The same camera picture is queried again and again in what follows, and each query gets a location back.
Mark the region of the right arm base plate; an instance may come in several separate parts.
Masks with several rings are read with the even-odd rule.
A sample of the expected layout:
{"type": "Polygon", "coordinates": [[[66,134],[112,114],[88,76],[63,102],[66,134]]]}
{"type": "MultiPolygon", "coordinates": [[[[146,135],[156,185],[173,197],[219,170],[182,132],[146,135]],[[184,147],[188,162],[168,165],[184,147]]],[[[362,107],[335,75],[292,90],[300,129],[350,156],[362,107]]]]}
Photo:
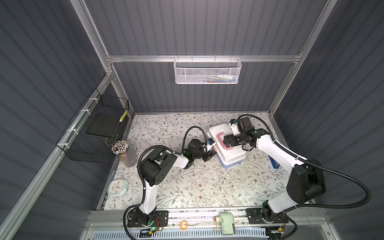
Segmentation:
{"type": "Polygon", "coordinates": [[[289,222],[283,214],[276,214],[264,208],[248,208],[245,211],[250,224],[283,224],[289,222]]]}

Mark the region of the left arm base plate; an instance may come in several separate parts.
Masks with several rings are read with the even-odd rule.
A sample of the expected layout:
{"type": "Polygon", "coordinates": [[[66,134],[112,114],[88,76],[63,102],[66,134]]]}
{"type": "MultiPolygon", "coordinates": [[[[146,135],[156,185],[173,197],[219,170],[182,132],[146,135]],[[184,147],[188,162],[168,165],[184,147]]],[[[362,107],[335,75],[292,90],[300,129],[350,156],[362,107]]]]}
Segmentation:
{"type": "Polygon", "coordinates": [[[138,208],[128,214],[127,227],[166,227],[168,225],[169,211],[154,210],[148,215],[138,208]]]}

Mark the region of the white blue tool box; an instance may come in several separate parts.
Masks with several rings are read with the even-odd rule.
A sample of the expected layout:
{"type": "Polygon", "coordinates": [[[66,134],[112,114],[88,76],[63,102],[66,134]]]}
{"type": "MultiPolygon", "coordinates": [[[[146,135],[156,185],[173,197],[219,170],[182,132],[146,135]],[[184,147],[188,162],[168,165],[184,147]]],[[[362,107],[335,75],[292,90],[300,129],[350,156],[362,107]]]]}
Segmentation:
{"type": "Polygon", "coordinates": [[[229,124],[217,125],[208,130],[208,136],[216,142],[214,148],[219,162],[225,169],[240,164],[247,157],[246,151],[241,146],[227,147],[225,145],[224,137],[227,135],[233,135],[229,124]]]}

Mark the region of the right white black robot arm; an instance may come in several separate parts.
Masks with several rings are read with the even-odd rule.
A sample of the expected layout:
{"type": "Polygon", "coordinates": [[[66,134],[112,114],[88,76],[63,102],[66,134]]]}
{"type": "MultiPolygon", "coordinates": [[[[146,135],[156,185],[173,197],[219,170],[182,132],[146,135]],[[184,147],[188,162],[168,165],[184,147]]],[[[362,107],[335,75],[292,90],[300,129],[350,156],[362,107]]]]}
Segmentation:
{"type": "Polygon", "coordinates": [[[323,209],[352,209],[367,204],[372,197],[369,188],[361,181],[341,172],[326,168],[315,159],[308,160],[293,152],[275,139],[269,126],[256,129],[251,118],[253,115],[243,114],[230,120],[232,130],[224,137],[227,148],[250,145],[272,157],[290,175],[286,189],[265,201],[261,210],[261,217],[266,223],[272,223],[279,215],[297,208],[323,209]],[[324,172],[349,180],[365,192],[362,200],[344,205],[311,204],[309,201],[326,192],[324,172]]]}

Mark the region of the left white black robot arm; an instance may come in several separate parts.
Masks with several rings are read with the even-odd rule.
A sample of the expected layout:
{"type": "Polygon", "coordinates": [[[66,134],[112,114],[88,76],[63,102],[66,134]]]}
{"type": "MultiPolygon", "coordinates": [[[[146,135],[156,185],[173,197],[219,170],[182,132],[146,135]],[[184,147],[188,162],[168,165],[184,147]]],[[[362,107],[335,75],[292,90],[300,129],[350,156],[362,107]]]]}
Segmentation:
{"type": "Polygon", "coordinates": [[[209,138],[205,131],[198,126],[187,129],[182,143],[181,152],[176,152],[169,147],[155,145],[146,149],[138,159],[138,175],[143,184],[143,196],[139,204],[126,209],[137,214],[145,225],[150,225],[156,214],[156,196],[158,186],[170,172],[171,168],[188,169],[194,161],[202,159],[209,161],[217,154],[215,149],[217,141],[209,138]],[[203,133],[204,141],[192,139],[186,146],[188,133],[198,129],[203,133]]]}

